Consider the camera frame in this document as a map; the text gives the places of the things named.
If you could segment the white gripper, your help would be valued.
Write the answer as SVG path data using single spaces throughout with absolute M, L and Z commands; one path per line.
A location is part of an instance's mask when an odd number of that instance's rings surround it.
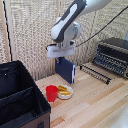
M 58 57 L 65 57 L 75 53 L 74 41 L 66 41 L 61 43 L 50 44 L 46 48 L 49 58 L 56 58 L 57 64 L 60 65 Z

